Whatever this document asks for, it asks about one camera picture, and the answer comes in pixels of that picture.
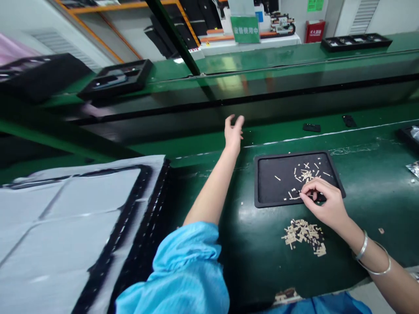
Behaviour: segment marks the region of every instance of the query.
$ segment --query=hand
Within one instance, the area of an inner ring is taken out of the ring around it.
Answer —
[[[224,136],[226,138],[226,149],[238,155],[240,152],[240,140],[243,139],[241,136],[243,134],[241,128],[244,123],[244,117],[239,116],[236,120],[236,124],[232,126],[231,120],[233,118],[234,115],[227,117],[226,127],[224,128]]]
[[[308,195],[313,192],[313,200]],[[314,203],[317,193],[322,192],[326,197],[326,202],[322,206]],[[322,178],[315,177],[306,183],[300,193],[300,197],[308,209],[323,223],[338,232],[340,228],[350,221],[343,204],[342,194],[337,187],[326,182]]]

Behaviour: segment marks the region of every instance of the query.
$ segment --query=air vent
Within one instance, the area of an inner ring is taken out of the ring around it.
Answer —
[[[73,46],[55,30],[30,31],[28,34],[56,54],[70,53],[93,71],[100,69],[100,66],[95,61]]]
[[[361,0],[349,35],[365,34],[380,0]]]

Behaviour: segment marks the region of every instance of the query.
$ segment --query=forearm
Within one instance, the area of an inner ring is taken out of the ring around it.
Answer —
[[[337,233],[348,243],[355,254],[364,244],[364,232],[349,219]],[[360,261],[376,273],[388,269],[387,254],[373,240],[368,239],[367,248]],[[370,274],[381,294],[397,313],[417,313],[419,309],[419,284],[403,267],[391,259],[391,270],[384,275]]]
[[[223,150],[183,225],[198,221],[212,222],[218,225],[236,160],[236,152],[228,149]]]

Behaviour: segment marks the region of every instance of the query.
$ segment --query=blue sleeve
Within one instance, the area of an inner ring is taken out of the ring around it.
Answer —
[[[206,222],[169,234],[158,247],[154,272],[117,298],[117,313],[227,313],[230,300],[217,262],[217,239],[218,227]]]

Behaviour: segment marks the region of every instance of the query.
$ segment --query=left hand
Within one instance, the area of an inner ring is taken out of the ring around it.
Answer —
[[[244,117],[239,116],[236,120],[234,126],[231,125],[231,120],[234,118],[234,114],[227,117],[226,126],[224,128],[224,136],[226,138],[226,149],[236,153],[237,155],[240,152],[240,142],[243,139],[241,136],[243,134],[241,128],[244,123]]]

